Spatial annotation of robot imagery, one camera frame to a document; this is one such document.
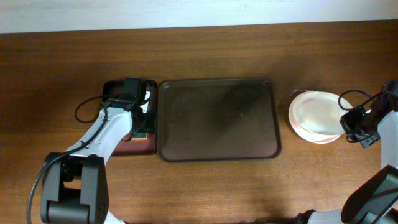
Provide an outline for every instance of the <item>black cable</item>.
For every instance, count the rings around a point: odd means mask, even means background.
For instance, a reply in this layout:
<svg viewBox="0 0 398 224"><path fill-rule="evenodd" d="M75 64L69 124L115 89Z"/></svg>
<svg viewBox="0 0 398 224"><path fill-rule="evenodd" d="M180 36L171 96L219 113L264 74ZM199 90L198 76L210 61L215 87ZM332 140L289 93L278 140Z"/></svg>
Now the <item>black cable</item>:
<svg viewBox="0 0 398 224"><path fill-rule="evenodd" d="M87 103L87 102L89 102L89 101L91 101L91 100L97 99L97 98L102 98L102 97L103 97L103 96L92 97L92 98L90 98L90 99L88 99L88 100L85 100L85 101L84 101L83 103L81 103L80 105L78 105L78 107L77 107L76 110L75 110L75 118L76 118L79 122L81 122L81 123L89 123L89 122L94 121L94 120L98 117L98 115L95 117L95 119L92 119L91 121L82 121L82 120L80 120L80 119L78 118L77 112L78 112L79 108L80 108L81 106L83 106L85 103ZM96 130L96 132L92 135L92 137L90 137L89 140L87 140L87 142L83 142L83 143L81 144L81 146L77 147L76 149L72 149L72 150L70 150L70 151L64 152L64 153L62 153L61 155L59 155L58 157L54 158L52 161L46 163L46 165L44 165L44 167L40 170L39 174L37 175L37 177L36 177L36 179L35 179L35 182L34 182L34 184L33 184L32 190L30 191L30 195L29 195L29 199L28 199L28 203L27 203L26 220L27 220L27 223L28 223L28 224L31 224L31 223L32 223L32 220L31 220L31 217L30 217L30 216L31 216L31 210L32 210L33 196L34 196L34 193L35 193L35 191L36 191L36 188L37 188L37 186L38 186L38 184L39 184L40 179L47 173L48 169L49 169L54 163L56 163L56 162L58 162L59 160L63 159L65 156L68 156L68 155L70 155L70 154L72 154L72 153L75 153L75 152L77 152L77 151L79 151L79 150L84 149L87 145L89 145L89 143L91 143L91 142L95 139L95 137L97 137L97 135L98 135L98 134L101 132L101 130L104 128L106 122L108 121L108 110L106 109L106 106L105 106L105 104L104 104L103 102L101 102L101 107L102 107L102 109L104 109L104 112L105 112L104 120L103 120L103 122L101 123L101 126L100 126L100 127Z"/></svg>
<svg viewBox="0 0 398 224"><path fill-rule="evenodd" d="M76 109L75 109L75 118L76 118L76 120L79 121L80 123L83 123L83 124L88 124L88 123L94 122L94 121L97 119L98 115L100 115L99 113L98 113L93 119L91 119L91 120L89 120L89 121L83 121L83 120L81 120L81 119L78 117L78 115L77 115L77 112L79 112L79 109L80 109L84 104L86 104L87 102L89 102L89 101L91 101L91 100L95 100L95 99L102 98L102 97L112 97L112 96L118 97L119 95L94 96L94 97L91 97L90 99L87 99L87 100L81 102L81 103L76 107Z"/></svg>
<svg viewBox="0 0 398 224"><path fill-rule="evenodd" d="M345 96L345 94L347 94L347 93L352 93L352 92L362 93L362 94L364 94L365 96L367 96L369 99L366 100L364 103L361 103L360 105L358 105L358 106L356 106L356 107L354 107L354 108L344 108L344 107L341 105L341 99L342 99L343 96ZM366 92L364 92L364 91L361 91L361 90L348 90L348 91L345 91L344 93L342 93L342 94L338 97L338 106L339 106L341 109L345 110L345 111L356 110L356 109L358 109L359 107L368 104L370 101L374 101L374 99L376 99L377 97L379 97L379 96L382 95L382 94L383 94L383 93L378 93L378 94L376 94L376 95L374 95L374 96L371 96L370 94L368 94L368 93L366 93Z"/></svg>

